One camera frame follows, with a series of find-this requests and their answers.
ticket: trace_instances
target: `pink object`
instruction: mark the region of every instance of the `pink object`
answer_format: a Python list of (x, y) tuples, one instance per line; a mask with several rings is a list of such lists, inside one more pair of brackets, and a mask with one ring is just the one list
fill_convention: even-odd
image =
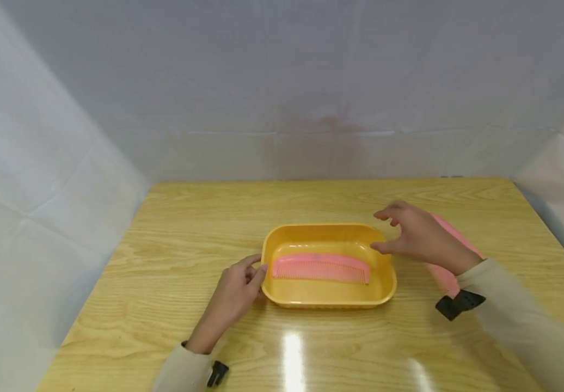
[[(480, 252), (471, 243), (469, 243), (468, 240), (454, 228), (454, 226), (444, 221), (442, 218), (440, 218), (440, 216), (434, 214), (433, 216), (436, 222), (438, 222), (447, 232), (454, 236), (455, 239), (459, 240), (464, 246), (468, 247), (472, 251), (476, 252), (480, 257), (482, 257)], [(448, 296), (453, 298), (456, 296), (456, 294), (458, 294), (461, 288), (458, 286), (458, 280), (456, 280), (454, 274), (443, 267), (439, 267), (438, 265), (426, 264), (426, 266), (428, 267), (430, 273), (432, 273), (432, 276), (438, 282), (438, 284), (442, 286), (442, 288), (447, 292)]]
[(274, 278), (335, 280), (369, 284), (369, 265), (354, 257), (331, 253), (295, 253), (273, 261)]

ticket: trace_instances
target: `wrinkled white sheet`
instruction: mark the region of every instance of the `wrinkled white sheet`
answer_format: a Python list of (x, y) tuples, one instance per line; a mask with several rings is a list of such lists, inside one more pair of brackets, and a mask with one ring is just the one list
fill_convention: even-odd
[(0, 14), (0, 391), (34, 391), (148, 183)]
[(0, 391), (154, 182), (455, 175), (564, 244), (564, 2), (0, 0)]

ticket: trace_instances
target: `black buckle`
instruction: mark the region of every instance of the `black buckle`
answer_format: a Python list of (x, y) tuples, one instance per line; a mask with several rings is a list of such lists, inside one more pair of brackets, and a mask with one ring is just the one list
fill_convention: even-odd
[(444, 296), (439, 300), (439, 302), (437, 302), (434, 308), (439, 310), (446, 319), (452, 321), (458, 317), (460, 313), (474, 309), (485, 300), (487, 300), (487, 298), (481, 296), (480, 294), (461, 290), (453, 299), (448, 296)]
[(215, 362), (212, 364), (212, 374), (208, 379), (208, 387), (212, 388), (213, 385), (221, 384), (221, 381), (223, 381), (223, 378), (225, 377), (225, 373), (227, 373), (229, 370), (230, 368), (227, 365), (219, 362), (218, 360), (215, 360)]

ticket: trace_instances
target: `wood grain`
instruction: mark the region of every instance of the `wood grain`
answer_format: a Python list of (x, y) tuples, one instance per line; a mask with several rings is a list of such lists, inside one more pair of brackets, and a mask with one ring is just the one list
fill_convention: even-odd
[[(439, 214), (564, 324), (564, 250), (506, 179), (175, 182), (155, 185), (38, 391), (149, 391), (188, 338), (221, 270), (275, 226), (361, 222), (393, 199)], [(472, 314), (448, 322), (423, 265), (395, 259), (398, 289), (371, 310), (253, 306), (226, 338), (219, 391), (538, 391)]]

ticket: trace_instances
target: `sleeve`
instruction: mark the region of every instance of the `sleeve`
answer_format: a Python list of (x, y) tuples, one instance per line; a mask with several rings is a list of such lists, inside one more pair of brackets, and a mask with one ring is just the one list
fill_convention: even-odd
[(197, 392), (205, 389), (210, 376), (211, 355), (194, 354), (179, 344), (162, 365), (153, 392)]
[(564, 392), (564, 327), (495, 260), (457, 278), (462, 289), (487, 298), (475, 309), (484, 330), (513, 351), (546, 391)]

